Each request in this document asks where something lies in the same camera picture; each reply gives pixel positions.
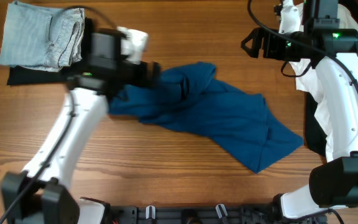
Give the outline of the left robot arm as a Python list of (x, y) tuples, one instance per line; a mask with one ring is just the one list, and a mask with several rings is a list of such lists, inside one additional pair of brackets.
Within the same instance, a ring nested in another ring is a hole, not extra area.
[(141, 60), (147, 33), (118, 27), (93, 32), (85, 58), (63, 74), (67, 89), (46, 140), (18, 174), (1, 182), (1, 223), (109, 223), (108, 203), (70, 194), (73, 173), (88, 139), (124, 86), (152, 86), (158, 63)]

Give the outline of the dark blue t-shirt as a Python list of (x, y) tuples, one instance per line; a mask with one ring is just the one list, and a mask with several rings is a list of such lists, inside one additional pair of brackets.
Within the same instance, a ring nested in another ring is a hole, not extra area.
[(258, 173), (303, 145), (303, 138), (250, 95), (215, 78), (216, 66), (197, 62), (162, 72), (151, 88), (126, 85), (109, 104), (113, 115), (210, 138)]

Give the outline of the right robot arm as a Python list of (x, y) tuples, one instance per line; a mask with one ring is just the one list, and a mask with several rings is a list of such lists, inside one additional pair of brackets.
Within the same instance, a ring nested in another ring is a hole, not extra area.
[(274, 7), (278, 30), (262, 23), (249, 34), (249, 56), (310, 60), (328, 102), (333, 152), (311, 171), (306, 186), (279, 194), (266, 209), (270, 223), (295, 223), (358, 207), (358, 31), (340, 28), (337, 1), (292, 1)]

